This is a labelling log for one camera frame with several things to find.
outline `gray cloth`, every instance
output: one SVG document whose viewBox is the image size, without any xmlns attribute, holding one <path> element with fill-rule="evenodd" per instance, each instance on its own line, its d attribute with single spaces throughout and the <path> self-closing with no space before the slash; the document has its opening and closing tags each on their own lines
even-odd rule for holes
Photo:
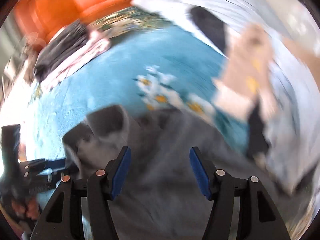
<svg viewBox="0 0 320 240">
<path fill-rule="evenodd" d="M 63 143 L 67 163 L 76 163 L 82 178 L 105 168 L 123 146 L 131 148 L 132 163 L 122 192 L 109 202 L 120 239 L 202 238 L 212 202 L 201 195 L 193 175 L 189 163 L 193 146 L 234 177 L 257 176 L 286 222 L 300 219 L 310 200 L 304 190 L 291 198 L 281 195 L 269 176 L 232 151 L 218 130 L 177 109 L 134 119 L 121 106 L 110 106 L 89 114 L 63 137 Z M 238 214 L 236 198 L 232 238 Z"/>
</svg>

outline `blue gripper pad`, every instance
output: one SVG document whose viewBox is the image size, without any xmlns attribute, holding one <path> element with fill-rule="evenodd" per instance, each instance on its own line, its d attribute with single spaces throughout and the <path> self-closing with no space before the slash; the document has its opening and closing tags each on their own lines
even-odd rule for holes
<svg viewBox="0 0 320 240">
<path fill-rule="evenodd" d="M 124 180 L 127 176 L 129 166 L 131 163 L 131 150 L 129 147 L 123 147 L 121 151 L 125 151 L 124 153 L 120 152 L 119 157 L 123 155 L 116 172 L 112 178 L 112 188 L 111 188 L 111 199 L 114 199 L 117 195 L 120 194 L 122 186 L 124 184 Z"/>
<path fill-rule="evenodd" d="M 210 186 L 209 186 L 210 185 L 209 178 L 207 173 L 204 170 L 204 167 L 202 166 L 202 163 L 200 162 L 198 155 L 196 154 L 193 148 L 190 149 L 189 158 L 190 158 L 190 164 L 193 169 L 193 173 L 195 174 L 196 180 L 198 182 L 200 191 L 209 200 L 212 195 Z"/>
</svg>

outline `person's hand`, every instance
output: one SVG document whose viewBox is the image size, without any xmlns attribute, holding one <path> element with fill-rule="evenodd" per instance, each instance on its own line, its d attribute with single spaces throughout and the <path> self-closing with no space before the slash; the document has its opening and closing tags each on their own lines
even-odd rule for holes
<svg viewBox="0 0 320 240">
<path fill-rule="evenodd" d="M 16 202 L 15 200 L 11 201 L 11 205 L 12 205 L 13 210 L 17 213 L 17 215 L 22 216 L 22 215 L 26 214 L 26 216 L 28 218 L 31 218 L 32 220 L 38 220 L 38 218 L 40 216 L 39 204 L 38 204 L 35 197 L 31 198 L 28 201 L 27 212 L 26 212 L 26 208 L 23 205 Z"/>
</svg>

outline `pink fabric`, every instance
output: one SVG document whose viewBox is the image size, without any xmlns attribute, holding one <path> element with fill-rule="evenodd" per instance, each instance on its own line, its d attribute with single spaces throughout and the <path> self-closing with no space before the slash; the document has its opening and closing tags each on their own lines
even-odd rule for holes
<svg viewBox="0 0 320 240">
<path fill-rule="evenodd" d="M 41 90 L 49 92 L 65 78 L 71 76 L 90 60 L 107 51 L 110 41 L 101 32 L 90 30 L 88 42 L 71 56 L 66 58 L 45 80 L 41 82 Z"/>
</svg>

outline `black clamp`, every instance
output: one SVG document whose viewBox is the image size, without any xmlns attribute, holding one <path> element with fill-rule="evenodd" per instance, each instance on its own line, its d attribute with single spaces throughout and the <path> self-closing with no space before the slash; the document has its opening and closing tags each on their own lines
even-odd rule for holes
<svg viewBox="0 0 320 240">
<path fill-rule="evenodd" d="M 87 197 L 94 240 L 119 239 L 111 218 L 108 200 L 120 193 L 131 162 L 131 151 L 123 147 L 117 159 L 89 179 L 62 178 L 31 235 L 31 240 L 84 240 L 81 197 Z"/>
<path fill-rule="evenodd" d="M 190 164 L 203 195 L 214 200 L 203 240 L 227 240 L 230 233 L 234 197 L 240 197 L 237 240 L 290 240 L 271 197 L 256 176 L 233 178 L 217 170 L 198 149 L 190 150 Z"/>
</svg>

